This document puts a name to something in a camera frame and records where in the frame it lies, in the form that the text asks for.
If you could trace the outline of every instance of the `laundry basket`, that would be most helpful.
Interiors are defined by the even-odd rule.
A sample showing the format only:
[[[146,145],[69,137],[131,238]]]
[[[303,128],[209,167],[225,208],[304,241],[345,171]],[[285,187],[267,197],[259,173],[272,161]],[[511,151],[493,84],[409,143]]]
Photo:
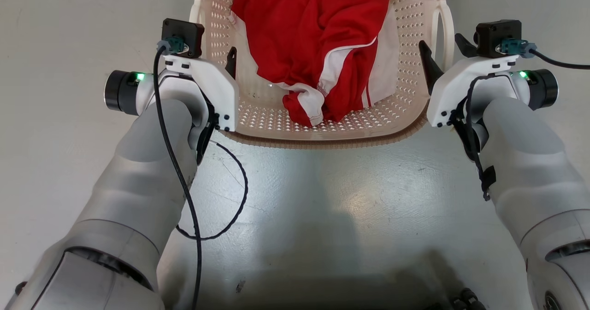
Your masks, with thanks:
[[[439,15],[444,29],[444,63],[453,61],[454,29],[445,0],[390,0],[396,12],[400,58],[396,92],[371,108],[354,111],[339,123],[324,121],[308,128],[289,119],[282,98],[286,91],[256,75],[257,66],[247,41],[234,31],[228,16],[233,0],[195,0],[190,21],[205,26],[204,58],[223,66],[232,46],[237,48],[236,81],[240,107],[236,132],[223,132],[244,144],[293,149],[331,149],[379,146],[397,142],[426,123],[430,98],[418,44],[426,41],[433,54]]]

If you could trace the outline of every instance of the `black cylindrical cap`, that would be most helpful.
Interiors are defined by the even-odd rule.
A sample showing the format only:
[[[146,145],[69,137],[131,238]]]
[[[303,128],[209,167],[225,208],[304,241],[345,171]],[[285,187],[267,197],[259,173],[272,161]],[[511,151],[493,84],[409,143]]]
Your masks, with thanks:
[[[531,92],[529,107],[534,111],[553,105],[559,94],[559,85],[553,73],[547,69],[527,70],[525,72],[531,80],[529,81],[529,90]]]
[[[122,111],[130,115],[138,115],[135,106],[137,73],[116,70],[111,73],[105,85],[105,104],[109,109]]]

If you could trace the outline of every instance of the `red fabric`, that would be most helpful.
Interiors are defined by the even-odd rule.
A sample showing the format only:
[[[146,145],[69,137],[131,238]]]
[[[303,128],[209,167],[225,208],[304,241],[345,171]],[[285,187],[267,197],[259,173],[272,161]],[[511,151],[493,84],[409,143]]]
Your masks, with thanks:
[[[389,0],[234,0],[232,11],[246,25],[260,77],[318,88],[328,52],[370,44],[381,30],[388,6]],[[363,108],[362,94],[376,53],[376,41],[350,52],[336,86],[325,97],[324,119],[340,121]],[[309,127],[310,116],[298,95],[289,92],[283,104],[293,121]]]

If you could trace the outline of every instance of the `perforated basket wall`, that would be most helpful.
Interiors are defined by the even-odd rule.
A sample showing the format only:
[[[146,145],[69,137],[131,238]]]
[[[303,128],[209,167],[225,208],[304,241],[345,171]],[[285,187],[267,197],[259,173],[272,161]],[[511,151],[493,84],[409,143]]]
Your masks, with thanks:
[[[236,132],[225,135],[253,146],[325,149],[389,144],[417,132],[426,123],[425,111],[430,98],[418,43],[421,40],[435,43],[432,29],[436,25],[433,17],[437,0],[390,1],[395,8],[400,38],[396,93],[374,107],[350,113],[339,123],[327,121],[306,128],[289,119],[282,104],[286,92],[256,75],[247,42],[228,21],[232,0],[202,0],[198,21],[205,25],[204,57],[225,65],[229,49],[232,46],[238,49],[239,122]]]

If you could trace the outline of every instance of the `concrete floor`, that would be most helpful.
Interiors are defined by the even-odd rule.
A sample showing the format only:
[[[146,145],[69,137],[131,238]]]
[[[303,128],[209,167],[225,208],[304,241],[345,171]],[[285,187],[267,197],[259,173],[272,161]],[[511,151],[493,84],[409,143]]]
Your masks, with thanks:
[[[584,45],[590,0],[448,3],[466,37],[479,22],[518,18],[542,52],[590,60]],[[67,233],[133,121],[103,105],[106,76],[114,69],[148,71],[162,20],[188,18],[191,4],[0,0],[0,304]],[[547,67],[539,60],[521,64]],[[562,92],[539,113],[588,180],[590,90],[582,72],[550,69]],[[476,170],[449,129],[425,128],[399,144],[346,151],[214,139],[242,160],[250,191],[234,228],[204,244],[202,308],[307,302],[416,309],[467,286],[490,309],[531,309],[518,249],[492,203],[481,199]],[[192,188],[204,234],[225,226],[242,186],[238,167],[212,146]],[[190,227],[188,214],[181,225]],[[186,308],[194,263],[194,243],[174,232],[159,267],[170,308]]]

